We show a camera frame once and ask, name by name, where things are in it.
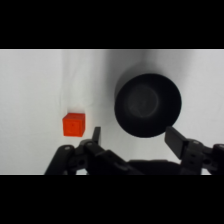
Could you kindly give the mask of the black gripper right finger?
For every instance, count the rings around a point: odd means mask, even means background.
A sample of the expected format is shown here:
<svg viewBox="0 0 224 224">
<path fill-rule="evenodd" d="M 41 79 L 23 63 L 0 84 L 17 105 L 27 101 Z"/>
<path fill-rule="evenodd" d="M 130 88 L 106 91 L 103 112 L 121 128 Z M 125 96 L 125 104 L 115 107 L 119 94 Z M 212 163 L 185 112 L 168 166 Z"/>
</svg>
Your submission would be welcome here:
<svg viewBox="0 0 224 224">
<path fill-rule="evenodd" d="M 200 175 L 206 169 L 211 175 L 224 175 L 224 144 L 207 147 L 195 139 L 187 139 L 173 127 L 167 127 L 165 143 L 181 161 L 181 175 Z"/>
</svg>

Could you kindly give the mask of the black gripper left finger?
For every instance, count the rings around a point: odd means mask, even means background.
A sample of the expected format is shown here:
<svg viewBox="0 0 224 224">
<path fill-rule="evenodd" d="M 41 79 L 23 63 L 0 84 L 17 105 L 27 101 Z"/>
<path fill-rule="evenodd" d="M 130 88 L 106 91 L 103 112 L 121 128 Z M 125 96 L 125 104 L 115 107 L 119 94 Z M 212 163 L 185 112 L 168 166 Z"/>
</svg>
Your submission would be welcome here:
<svg viewBox="0 0 224 224">
<path fill-rule="evenodd" d="M 96 175 L 131 175 L 134 168 L 111 150 L 100 146 L 101 128 L 96 127 L 91 139 L 82 140 L 77 147 L 60 146 L 49 166 L 46 175 L 76 175 L 79 170 Z"/>
</svg>

